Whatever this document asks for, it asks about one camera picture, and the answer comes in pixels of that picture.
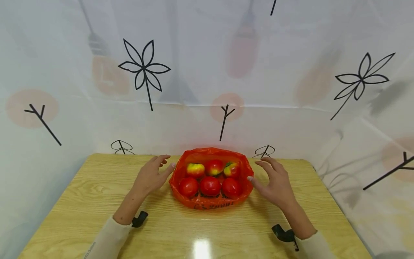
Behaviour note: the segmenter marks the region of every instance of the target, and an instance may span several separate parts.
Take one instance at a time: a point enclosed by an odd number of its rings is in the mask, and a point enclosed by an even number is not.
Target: apple
[[[204,171],[203,164],[190,163],[187,165],[187,176],[189,177],[194,177],[195,179],[201,178],[204,176]]]
[[[224,169],[224,164],[221,160],[210,160],[205,164],[206,173],[209,176],[216,176],[220,174]]]
[[[235,162],[228,162],[224,167],[223,173],[226,177],[238,178],[240,175],[240,167]]]

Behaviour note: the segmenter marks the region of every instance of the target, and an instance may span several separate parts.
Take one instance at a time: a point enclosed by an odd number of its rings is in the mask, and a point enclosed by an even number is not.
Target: right hand
[[[255,163],[266,171],[269,176],[269,184],[264,186],[254,177],[247,177],[254,188],[268,201],[279,207],[282,211],[290,206],[297,204],[292,186],[289,182],[289,176],[283,165],[275,159],[269,157],[261,158],[261,161]]]

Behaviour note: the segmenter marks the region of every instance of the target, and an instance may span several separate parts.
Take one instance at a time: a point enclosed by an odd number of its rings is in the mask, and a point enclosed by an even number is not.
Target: wooden table
[[[91,155],[34,234],[20,258],[82,258],[151,156]],[[178,156],[170,158],[176,162]],[[253,163],[255,176],[266,182]],[[289,172],[299,203],[338,258],[371,258],[309,162],[279,160]],[[271,231],[289,225],[274,205],[253,190],[238,206],[192,210],[176,201],[167,183],[141,210],[146,223],[130,236],[120,258],[294,258],[292,244]]]

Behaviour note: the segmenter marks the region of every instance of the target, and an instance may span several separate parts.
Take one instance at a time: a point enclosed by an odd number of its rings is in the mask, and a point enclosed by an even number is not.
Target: red plastic bag
[[[237,180],[242,185],[242,194],[236,199],[223,197],[221,192],[218,197],[205,197],[201,192],[197,192],[197,194],[192,198],[187,198],[181,195],[178,192],[178,186],[181,180],[185,178],[187,165],[189,163],[204,164],[205,162],[213,159],[219,159],[223,161],[224,164],[227,162],[236,162],[239,164],[240,177]],[[174,197],[182,204],[189,208],[206,210],[223,208],[245,201],[250,192],[253,190],[253,185],[249,182],[249,180],[247,180],[247,176],[254,176],[254,173],[245,155],[219,148],[196,148],[185,151],[180,157],[169,183],[171,185],[171,189],[173,190]],[[223,173],[221,173],[217,178],[220,183],[223,183],[225,179]]]

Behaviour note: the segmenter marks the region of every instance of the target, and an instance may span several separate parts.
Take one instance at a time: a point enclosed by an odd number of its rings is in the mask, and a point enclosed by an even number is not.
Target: black flower drawing
[[[347,99],[331,120],[344,107],[345,103],[351,98],[352,95],[356,101],[359,100],[365,90],[365,85],[375,85],[389,81],[388,77],[375,73],[385,66],[394,55],[395,53],[392,53],[371,66],[371,56],[367,52],[359,64],[358,74],[342,74],[335,76],[338,81],[348,86],[339,92],[334,100],[342,99],[344,97],[347,97]]]
[[[136,74],[136,90],[140,89],[144,84],[146,85],[149,105],[151,106],[151,111],[153,111],[148,83],[158,91],[162,92],[161,84],[155,74],[163,74],[170,71],[171,69],[166,65],[160,63],[152,63],[152,60],[154,59],[154,40],[148,42],[145,45],[144,50],[142,51],[142,55],[140,55],[134,46],[132,46],[125,39],[124,45],[132,62],[125,61],[118,67]]]
[[[273,151],[272,152],[267,152],[267,150],[268,149],[273,149]],[[271,154],[273,154],[275,152],[275,149],[274,149],[274,147],[272,147],[272,146],[270,146],[270,145],[266,145],[266,146],[264,146],[264,147],[261,147],[261,148],[258,148],[258,149],[256,149],[256,151],[255,151],[255,156],[253,157],[253,158],[255,158],[255,157],[258,157],[258,156],[260,156],[261,155],[261,157],[260,158],[262,158],[262,157],[264,157],[264,156],[267,156],[267,157],[270,157],[270,155]]]
[[[113,149],[113,150],[116,150],[115,151],[115,154],[116,153],[118,153],[120,150],[122,150],[122,152],[124,153],[124,155],[126,155],[126,153],[125,153],[125,151],[126,152],[129,152],[129,153],[131,153],[131,154],[133,154],[133,155],[135,155],[131,150],[132,150],[132,146],[130,145],[130,144],[128,144],[128,143],[126,143],[125,141],[122,141],[122,140],[116,140],[116,141],[114,141],[114,142],[112,142],[112,144],[111,144],[111,148]]]

